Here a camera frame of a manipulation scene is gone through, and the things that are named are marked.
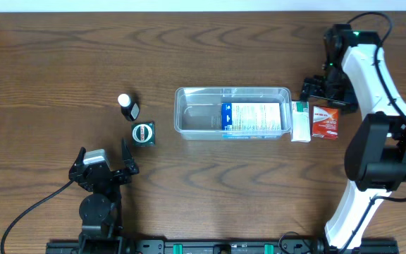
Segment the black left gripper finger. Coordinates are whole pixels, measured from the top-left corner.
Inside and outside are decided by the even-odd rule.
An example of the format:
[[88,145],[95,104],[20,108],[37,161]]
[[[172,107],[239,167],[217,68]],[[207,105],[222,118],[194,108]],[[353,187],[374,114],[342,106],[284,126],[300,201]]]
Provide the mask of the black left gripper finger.
[[74,167],[80,167],[81,165],[83,165],[85,153],[86,153],[86,149],[84,147],[81,147],[80,151],[78,153],[78,156],[73,164]]
[[130,175],[135,175],[140,172],[140,169],[133,158],[126,140],[123,138],[121,140],[121,152],[122,152],[122,159],[125,165],[125,168],[129,171]]

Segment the clear plastic container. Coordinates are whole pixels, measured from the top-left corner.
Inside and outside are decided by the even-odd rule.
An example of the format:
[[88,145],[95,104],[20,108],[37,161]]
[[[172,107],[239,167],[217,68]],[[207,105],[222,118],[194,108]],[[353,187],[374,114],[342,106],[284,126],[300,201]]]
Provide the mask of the clear plastic container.
[[[265,138],[225,138],[223,103],[279,103],[281,134]],[[181,87],[176,90],[174,127],[187,140],[277,139],[293,129],[291,94],[286,87]]]

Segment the blue fever patch box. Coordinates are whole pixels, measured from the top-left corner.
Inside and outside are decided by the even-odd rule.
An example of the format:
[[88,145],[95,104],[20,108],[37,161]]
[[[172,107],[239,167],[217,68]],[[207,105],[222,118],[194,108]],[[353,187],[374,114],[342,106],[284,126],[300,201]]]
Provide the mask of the blue fever patch box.
[[221,130],[225,138],[265,138],[281,134],[279,103],[223,103]]

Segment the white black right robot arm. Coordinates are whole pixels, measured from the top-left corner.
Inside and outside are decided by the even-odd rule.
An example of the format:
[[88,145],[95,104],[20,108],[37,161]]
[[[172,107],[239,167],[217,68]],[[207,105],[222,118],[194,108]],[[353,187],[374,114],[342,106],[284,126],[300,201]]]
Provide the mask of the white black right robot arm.
[[300,100],[326,100],[342,111],[360,111],[362,123],[345,152],[347,186],[325,232],[325,253],[360,253],[362,234],[379,205],[406,182],[406,103],[374,31],[335,24],[324,34],[324,75],[305,78]]

